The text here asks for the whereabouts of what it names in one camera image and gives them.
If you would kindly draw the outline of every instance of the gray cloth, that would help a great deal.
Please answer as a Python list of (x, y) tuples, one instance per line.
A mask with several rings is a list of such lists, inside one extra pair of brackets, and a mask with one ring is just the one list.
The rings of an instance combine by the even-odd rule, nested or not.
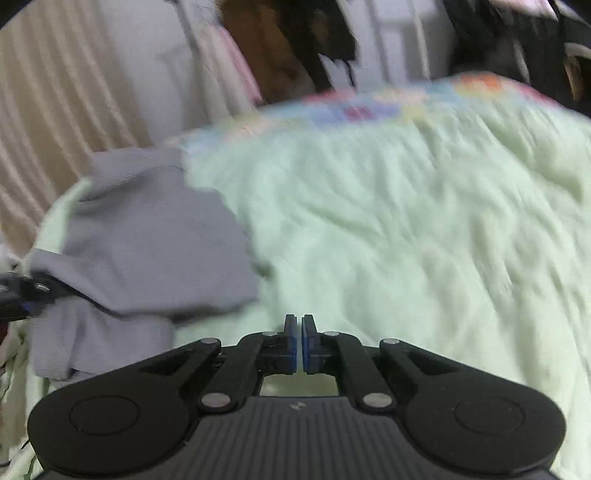
[(96, 303), (60, 299), (31, 321), (33, 367), (54, 380), (162, 353), (171, 316), (233, 310), (258, 295), (246, 236), (218, 192), (185, 185), (179, 150), (124, 149), (92, 164), (63, 253), (31, 259), (32, 272)]

